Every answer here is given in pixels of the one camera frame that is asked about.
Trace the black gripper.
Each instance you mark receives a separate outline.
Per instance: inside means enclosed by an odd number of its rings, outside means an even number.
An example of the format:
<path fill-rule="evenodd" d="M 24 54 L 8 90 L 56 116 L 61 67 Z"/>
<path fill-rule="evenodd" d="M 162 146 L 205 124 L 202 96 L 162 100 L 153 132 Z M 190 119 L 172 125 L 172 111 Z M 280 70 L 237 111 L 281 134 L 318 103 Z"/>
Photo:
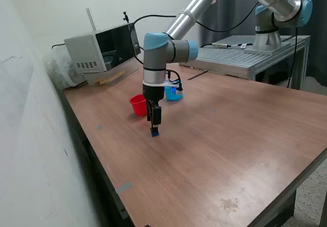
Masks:
<path fill-rule="evenodd" d="M 147 101 L 147 121 L 151 121 L 152 132 L 158 132 L 158 126 L 161 124 L 161 107 L 159 106 L 159 101 L 164 98 L 164 94 L 165 88 L 163 86 L 148 86 L 143 84 L 143 97 Z"/>

